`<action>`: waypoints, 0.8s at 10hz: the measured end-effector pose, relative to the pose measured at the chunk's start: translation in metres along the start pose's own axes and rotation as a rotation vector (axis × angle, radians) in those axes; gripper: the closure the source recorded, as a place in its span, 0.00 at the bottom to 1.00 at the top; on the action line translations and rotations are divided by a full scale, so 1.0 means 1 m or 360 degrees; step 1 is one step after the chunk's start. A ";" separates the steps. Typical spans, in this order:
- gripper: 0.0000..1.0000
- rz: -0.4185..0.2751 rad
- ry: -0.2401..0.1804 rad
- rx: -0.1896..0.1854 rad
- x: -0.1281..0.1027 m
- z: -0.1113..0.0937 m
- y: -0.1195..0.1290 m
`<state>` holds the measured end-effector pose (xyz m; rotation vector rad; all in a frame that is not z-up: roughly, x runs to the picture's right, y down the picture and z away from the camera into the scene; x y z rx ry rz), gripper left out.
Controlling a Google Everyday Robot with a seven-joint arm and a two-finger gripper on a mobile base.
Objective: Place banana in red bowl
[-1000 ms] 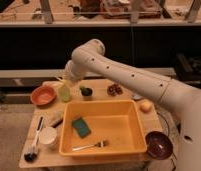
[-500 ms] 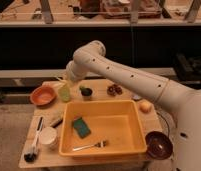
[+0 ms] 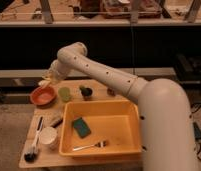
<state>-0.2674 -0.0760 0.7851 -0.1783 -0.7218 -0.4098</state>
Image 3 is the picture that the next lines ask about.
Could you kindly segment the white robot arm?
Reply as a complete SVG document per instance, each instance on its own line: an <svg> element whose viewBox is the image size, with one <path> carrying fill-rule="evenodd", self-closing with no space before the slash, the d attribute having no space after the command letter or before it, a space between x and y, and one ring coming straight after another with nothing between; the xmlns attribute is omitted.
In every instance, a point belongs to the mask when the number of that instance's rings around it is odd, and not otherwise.
<svg viewBox="0 0 201 171"><path fill-rule="evenodd" d="M81 42L59 49L47 77L51 82L63 80L72 69L138 105L144 171L199 171L190 104L178 83L164 78L148 81L95 62Z"/></svg>

